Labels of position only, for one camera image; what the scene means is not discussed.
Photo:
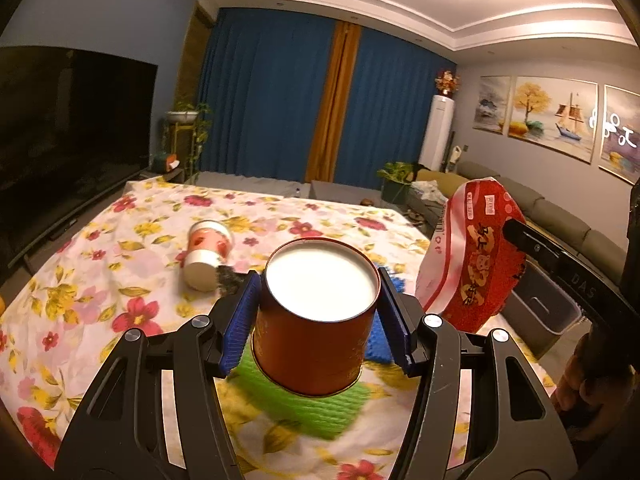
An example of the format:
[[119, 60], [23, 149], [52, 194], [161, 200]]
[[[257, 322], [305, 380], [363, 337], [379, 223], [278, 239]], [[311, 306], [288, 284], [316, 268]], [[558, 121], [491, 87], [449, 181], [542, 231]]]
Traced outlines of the person's right hand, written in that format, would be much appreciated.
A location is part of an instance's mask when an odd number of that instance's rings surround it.
[[616, 341], [593, 325], [566, 363], [552, 393], [570, 440], [588, 442], [609, 434], [634, 393], [634, 368]]

